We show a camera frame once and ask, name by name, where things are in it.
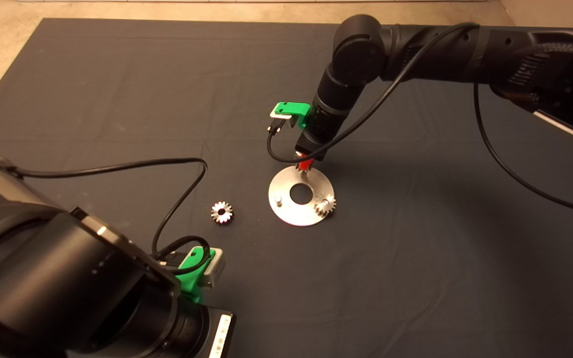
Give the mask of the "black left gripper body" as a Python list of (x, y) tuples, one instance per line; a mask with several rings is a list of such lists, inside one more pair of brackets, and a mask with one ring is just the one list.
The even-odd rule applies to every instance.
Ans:
[(166, 358), (227, 358), (236, 315), (182, 299), (177, 319), (165, 339)]

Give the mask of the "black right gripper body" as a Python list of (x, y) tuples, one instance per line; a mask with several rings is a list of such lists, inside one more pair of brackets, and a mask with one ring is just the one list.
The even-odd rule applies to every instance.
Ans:
[(323, 105), (312, 105), (305, 128), (296, 141), (295, 151), (310, 155), (319, 150), (336, 137), (347, 117), (347, 110), (328, 109)]

